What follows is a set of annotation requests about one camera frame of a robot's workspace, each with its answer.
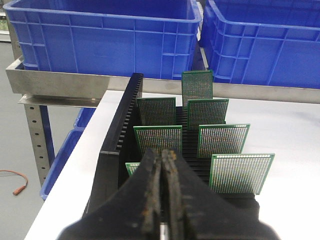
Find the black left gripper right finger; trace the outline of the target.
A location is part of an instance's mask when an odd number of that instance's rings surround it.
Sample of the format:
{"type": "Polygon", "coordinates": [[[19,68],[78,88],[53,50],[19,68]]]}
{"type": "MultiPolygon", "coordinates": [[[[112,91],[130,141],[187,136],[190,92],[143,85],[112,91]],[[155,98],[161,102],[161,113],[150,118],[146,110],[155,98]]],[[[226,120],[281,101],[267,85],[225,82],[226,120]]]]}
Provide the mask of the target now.
{"type": "Polygon", "coordinates": [[[270,226],[259,221],[260,206],[252,193],[215,193],[175,148],[163,150],[161,158],[173,240],[279,239],[270,226]]]}

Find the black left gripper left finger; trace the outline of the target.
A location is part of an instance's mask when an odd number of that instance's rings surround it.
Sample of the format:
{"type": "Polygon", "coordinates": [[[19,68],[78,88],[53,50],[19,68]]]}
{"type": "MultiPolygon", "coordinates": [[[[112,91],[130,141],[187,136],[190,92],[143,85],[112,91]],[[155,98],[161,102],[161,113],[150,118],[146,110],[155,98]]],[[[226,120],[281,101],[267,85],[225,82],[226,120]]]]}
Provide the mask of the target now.
{"type": "Polygon", "coordinates": [[[148,149],[139,167],[102,206],[66,227],[60,240],[160,239],[161,158],[148,149]]]}

